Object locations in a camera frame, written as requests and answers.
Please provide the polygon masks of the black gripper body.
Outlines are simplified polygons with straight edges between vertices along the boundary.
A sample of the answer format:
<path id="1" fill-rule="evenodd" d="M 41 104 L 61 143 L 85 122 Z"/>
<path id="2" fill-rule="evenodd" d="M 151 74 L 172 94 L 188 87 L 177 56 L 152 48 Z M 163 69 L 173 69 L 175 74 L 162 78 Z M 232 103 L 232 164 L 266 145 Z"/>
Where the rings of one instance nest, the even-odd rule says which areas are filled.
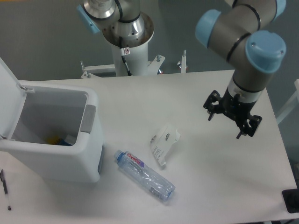
<path id="1" fill-rule="evenodd" d="M 256 121 L 256 115 L 251 115 L 250 111 L 256 103 L 256 92 L 247 92 L 241 89 L 227 88 L 221 106 L 225 116 L 237 123 Z"/>

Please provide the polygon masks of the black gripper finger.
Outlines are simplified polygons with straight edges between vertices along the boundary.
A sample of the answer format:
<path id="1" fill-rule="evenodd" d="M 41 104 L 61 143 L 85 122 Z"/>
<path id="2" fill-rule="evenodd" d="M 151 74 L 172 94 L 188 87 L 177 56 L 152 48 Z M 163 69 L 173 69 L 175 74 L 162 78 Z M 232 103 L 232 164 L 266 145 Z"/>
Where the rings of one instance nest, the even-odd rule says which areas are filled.
<path id="1" fill-rule="evenodd" d="M 236 138 L 239 139 L 242 135 L 253 137 L 261 121 L 261 116 L 250 114 L 247 116 L 247 118 L 237 119 L 236 124 L 239 127 L 240 132 Z"/>
<path id="2" fill-rule="evenodd" d="M 205 101 L 203 107 L 207 109 L 207 113 L 209 114 L 208 121 L 211 121 L 215 114 L 222 113 L 222 97 L 219 92 L 213 90 L 212 93 L 208 96 Z"/>

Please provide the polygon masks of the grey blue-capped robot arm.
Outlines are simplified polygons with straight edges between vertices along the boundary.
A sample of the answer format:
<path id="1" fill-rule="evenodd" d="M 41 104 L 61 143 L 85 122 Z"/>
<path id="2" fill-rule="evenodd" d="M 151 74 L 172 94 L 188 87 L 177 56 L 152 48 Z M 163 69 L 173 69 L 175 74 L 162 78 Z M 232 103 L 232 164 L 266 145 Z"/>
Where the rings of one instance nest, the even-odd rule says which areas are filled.
<path id="1" fill-rule="evenodd" d="M 203 106 L 210 117 L 223 114 L 233 120 L 241 136 L 253 136 L 259 127 L 262 118 L 251 115 L 251 109 L 286 54 L 284 40 L 264 29 L 285 6 L 284 0 L 235 0 L 229 13 L 211 9 L 196 25 L 197 40 L 235 69 L 225 94 L 213 91 Z M 117 76 L 158 73 L 148 61 L 154 26 L 140 1 L 85 0 L 77 12 L 92 33 L 102 32 L 110 43 Z"/>

